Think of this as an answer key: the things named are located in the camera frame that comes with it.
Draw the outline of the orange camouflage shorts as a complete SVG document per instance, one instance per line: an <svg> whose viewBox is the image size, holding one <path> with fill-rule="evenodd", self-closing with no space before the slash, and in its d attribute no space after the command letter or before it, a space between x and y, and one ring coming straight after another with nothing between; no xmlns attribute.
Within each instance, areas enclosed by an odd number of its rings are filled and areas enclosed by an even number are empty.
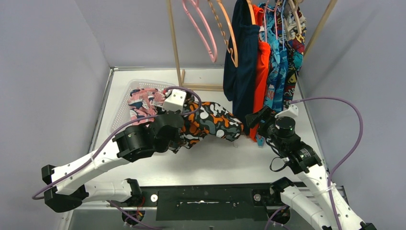
<svg viewBox="0 0 406 230"><path fill-rule="evenodd" d="M243 122L216 102L202 102L196 113L184 116L183 119L179 138L169 145L169 150L174 153L182 147L191 149L208 135L233 142L244 130Z"/></svg>

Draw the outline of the orange wooden hanger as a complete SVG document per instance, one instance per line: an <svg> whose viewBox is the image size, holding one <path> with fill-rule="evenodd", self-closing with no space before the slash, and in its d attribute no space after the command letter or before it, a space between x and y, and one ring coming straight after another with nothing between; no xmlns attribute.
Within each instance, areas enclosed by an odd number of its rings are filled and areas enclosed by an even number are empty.
<svg viewBox="0 0 406 230"><path fill-rule="evenodd" d="M253 6L252 6L252 1L251 0L246 0L246 3L248 5L251 23L253 25L255 25L256 24L256 17L255 17L255 13L254 13Z"/></svg>
<svg viewBox="0 0 406 230"><path fill-rule="evenodd" d="M220 34L223 37L226 52L230 55L234 67L238 67L238 50L233 26L227 10L221 0L208 0L209 7L214 15Z"/></svg>

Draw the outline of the navy blue shorts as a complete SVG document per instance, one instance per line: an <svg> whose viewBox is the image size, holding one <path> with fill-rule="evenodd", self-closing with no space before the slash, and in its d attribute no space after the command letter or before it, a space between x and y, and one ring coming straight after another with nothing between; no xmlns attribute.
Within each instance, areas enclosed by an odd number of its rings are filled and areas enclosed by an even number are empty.
<svg viewBox="0 0 406 230"><path fill-rule="evenodd" d="M248 129L246 115L253 113L257 54L259 49L259 26L251 20L249 5L245 0L236 1L232 28L237 45L238 66L226 53L223 91L232 102L232 114Z"/></svg>

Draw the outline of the pink shark print shorts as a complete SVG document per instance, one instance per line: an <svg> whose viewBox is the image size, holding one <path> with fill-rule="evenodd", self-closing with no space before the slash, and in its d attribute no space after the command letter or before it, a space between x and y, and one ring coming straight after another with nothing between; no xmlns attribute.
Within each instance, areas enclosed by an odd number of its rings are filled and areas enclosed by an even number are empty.
<svg viewBox="0 0 406 230"><path fill-rule="evenodd" d="M127 100L130 109L130 120L165 113L162 108L166 99L163 91L156 88L138 88L129 93Z"/></svg>

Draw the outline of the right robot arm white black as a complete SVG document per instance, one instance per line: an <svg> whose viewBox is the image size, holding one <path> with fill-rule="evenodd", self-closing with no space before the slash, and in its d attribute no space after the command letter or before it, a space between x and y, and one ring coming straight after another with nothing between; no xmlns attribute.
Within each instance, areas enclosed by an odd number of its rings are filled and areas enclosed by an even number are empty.
<svg viewBox="0 0 406 230"><path fill-rule="evenodd" d="M288 178L270 185L270 200L285 204L315 230L373 230L372 223L362 220L345 201L334 184L328 183L327 171L313 148L295 132L295 119L282 116L268 107L246 116L250 128L269 139L283 160L309 189L316 203L307 198Z"/></svg>

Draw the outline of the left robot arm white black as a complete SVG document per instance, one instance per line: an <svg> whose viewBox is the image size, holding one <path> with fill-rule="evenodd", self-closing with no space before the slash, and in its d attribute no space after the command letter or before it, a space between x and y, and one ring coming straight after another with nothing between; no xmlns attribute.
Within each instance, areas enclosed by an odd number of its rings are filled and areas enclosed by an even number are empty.
<svg viewBox="0 0 406 230"><path fill-rule="evenodd" d="M95 178L111 169L127 165L154 153L166 152L179 137L183 117L174 112L158 115L152 122L119 129L96 151L63 166L42 168L43 181L49 186L44 203L56 213L78 208L83 203L112 200L128 205L142 201L136 179L97 182Z"/></svg>

